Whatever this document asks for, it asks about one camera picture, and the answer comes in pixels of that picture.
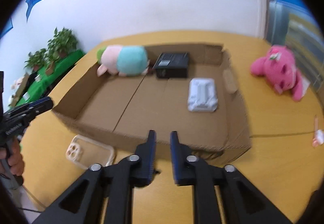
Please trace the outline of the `person's left hand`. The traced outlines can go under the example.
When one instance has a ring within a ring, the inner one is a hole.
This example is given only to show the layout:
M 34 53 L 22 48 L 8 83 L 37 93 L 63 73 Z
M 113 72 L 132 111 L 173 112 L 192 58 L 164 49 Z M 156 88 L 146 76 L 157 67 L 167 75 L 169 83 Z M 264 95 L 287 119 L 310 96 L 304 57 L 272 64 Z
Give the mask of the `person's left hand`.
M 4 148 L 1 148 L 1 151 L 0 151 L 1 160 L 5 159 L 6 155 L 7 155 L 6 150 Z M 11 174 L 16 175 L 16 176 L 21 176 L 23 174 L 24 169 L 25 169 L 25 163 L 23 161 L 23 157 L 21 154 L 19 142 L 16 138 L 12 144 L 12 154 L 8 158 L 8 165 L 10 166 Z M 0 165 L 0 171 L 1 171 L 1 174 L 5 174 L 8 176 L 8 174 L 5 172 L 5 169 L 2 165 L 2 163 Z

